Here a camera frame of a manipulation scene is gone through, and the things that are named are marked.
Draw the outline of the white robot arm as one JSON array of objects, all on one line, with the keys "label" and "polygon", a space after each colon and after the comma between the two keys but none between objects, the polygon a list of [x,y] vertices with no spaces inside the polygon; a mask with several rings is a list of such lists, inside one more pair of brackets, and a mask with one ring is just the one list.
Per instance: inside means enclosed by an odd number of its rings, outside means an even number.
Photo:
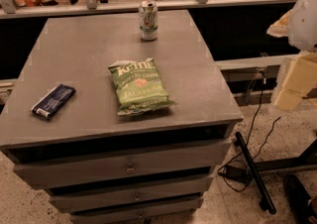
[{"label": "white robot arm", "polygon": [[300,50],[273,101],[276,108],[290,111],[317,85],[317,0],[298,0],[266,32],[277,38],[288,37],[289,44]]}]

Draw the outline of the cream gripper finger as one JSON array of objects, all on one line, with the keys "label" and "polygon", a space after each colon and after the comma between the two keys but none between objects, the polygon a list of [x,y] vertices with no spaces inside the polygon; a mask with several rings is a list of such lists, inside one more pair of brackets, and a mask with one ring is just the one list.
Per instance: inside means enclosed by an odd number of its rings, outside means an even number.
[{"label": "cream gripper finger", "polygon": [[288,36],[288,22],[292,11],[289,10],[283,14],[276,22],[270,25],[267,29],[267,33],[273,37],[281,38]]},{"label": "cream gripper finger", "polygon": [[273,106],[282,111],[294,109],[317,85],[317,53],[300,53],[290,61]]}]

